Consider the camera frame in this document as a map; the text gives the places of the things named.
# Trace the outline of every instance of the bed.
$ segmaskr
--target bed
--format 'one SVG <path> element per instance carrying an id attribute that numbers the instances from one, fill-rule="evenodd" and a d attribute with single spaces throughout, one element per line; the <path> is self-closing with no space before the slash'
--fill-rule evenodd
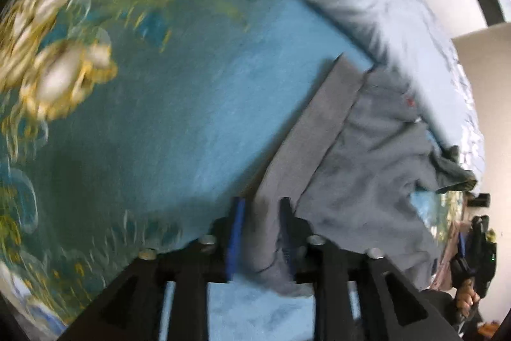
<path id="1" fill-rule="evenodd" d="M 166 252 L 204 234 L 341 54 L 359 70 L 386 65 L 406 77 L 431 141 L 459 145 L 461 165 L 482 173 L 469 84 L 420 0 L 397 21 L 391 0 L 380 15 L 373 0 L 307 1 L 323 14 L 303 0 L 5 6 L 0 290 L 47 336 L 141 247 Z M 412 198 L 439 252 L 460 201 L 459 192 Z M 210 291 L 211 339 L 311 337 L 311 298 L 242 276 Z"/>

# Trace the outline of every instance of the gray fabric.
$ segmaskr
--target gray fabric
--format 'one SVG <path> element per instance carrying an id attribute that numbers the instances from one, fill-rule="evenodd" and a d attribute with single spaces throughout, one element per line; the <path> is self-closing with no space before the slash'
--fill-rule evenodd
<path id="1" fill-rule="evenodd" d="M 337 88 L 349 89 L 346 82 Z M 407 84 L 383 67 L 367 73 L 340 134 L 298 199 L 295 212 L 311 223 L 315 233 L 342 248 L 365 252 L 379 247 L 422 289 L 429 285 L 433 261 L 440 253 L 411 205 L 410 194 L 416 185 L 427 190 L 470 189 L 475 180 L 471 172 L 435 152 L 427 139 L 427 125 L 406 92 Z M 316 124 L 311 139 L 322 128 Z M 302 141 L 288 142 L 286 152 L 299 152 Z M 268 177 L 261 188 L 271 180 Z M 256 211 L 252 225 L 271 224 L 276 229 L 266 228 L 265 235 L 278 235 L 278 199 L 266 203 L 273 209 Z M 253 249 L 250 264 L 259 266 L 254 271 L 265 285 L 280 293 L 300 294 L 298 288 L 293 292 L 279 245 L 279 240 L 275 246 L 265 245 L 263 254 L 261 248 Z"/>
<path id="2" fill-rule="evenodd" d="M 484 138 L 456 49 L 424 0 L 307 0 L 349 31 L 374 58 L 404 75 L 436 138 L 459 145 L 478 180 Z"/>
<path id="3" fill-rule="evenodd" d="M 275 202 L 283 197 L 292 201 L 300 198 L 339 134 L 362 82 L 363 74 L 346 58 L 338 58 L 274 156 L 245 224 L 243 253 L 251 270 L 261 272 L 273 262 L 279 234 L 278 204 Z M 265 281 L 291 281 L 282 257 L 278 257 L 266 273 L 276 275 L 265 275 Z M 295 287 L 281 285 L 279 291 L 288 289 L 294 291 Z"/>

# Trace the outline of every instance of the wall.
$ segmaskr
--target wall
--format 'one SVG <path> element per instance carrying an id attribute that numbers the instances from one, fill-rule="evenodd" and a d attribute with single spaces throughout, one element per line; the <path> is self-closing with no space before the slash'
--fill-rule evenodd
<path id="1" fill-rule="evenodd" d="M 502 321 L 511 308 L 511 24 L 490 27 L 454 40 L 472 83 L 486 173 L 482 191 L 491 194 L 490 216 L 497 233 L 497 273 L 480 310 L 487 321 Z"/>

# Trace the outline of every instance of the beige wall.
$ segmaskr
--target beige wall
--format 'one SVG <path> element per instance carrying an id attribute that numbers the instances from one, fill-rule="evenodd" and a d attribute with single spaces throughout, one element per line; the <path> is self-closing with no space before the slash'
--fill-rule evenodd
<path id="1" fill-rule="evenodd" d="M 483 317 L 502 321 L 511 308 L 511 24 L 497 25 L 454 40 L 472 83 L 486 172 L 482 191 L 491 194 L 490 216 L 497 233 L 497 273 L 481 301 Z"/>

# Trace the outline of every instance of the screw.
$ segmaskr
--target screw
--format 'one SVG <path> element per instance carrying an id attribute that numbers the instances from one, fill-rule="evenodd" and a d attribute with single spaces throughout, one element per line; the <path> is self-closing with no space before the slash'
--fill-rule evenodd
<path id="1" fill-rule="evenodd" d="M 318 236 L 317 234 L 308 236 L 307 243 L 309 243 L 311 246 L 321 246 L 324 244 L 324 237 Z"/>
<path id="2" fill-rule="evenodd" d="M 374 247 L 372 249 L 369 249 L 365 252 L 367 256 L 369 256 L 371 259 L 381 259 L 385 257 L 385 254 L 377 247 Z"/>
<path id="3" fill-rule="evenodd" d="M 213 246 L 217 243 L 217 239 L 215 236 L 212 236 L 211 234 L 206 234 L 205 236 L 202 236 L 199 239 L 199 243 L 203 244 L 204 246 Z"/>
<path id="4" fill-rule="evenodd" d="M 154 249 L 143 249 L 139 251 L 139 259 L 142 260 L 154 260 L 156 259 L 156 250 Z"/>

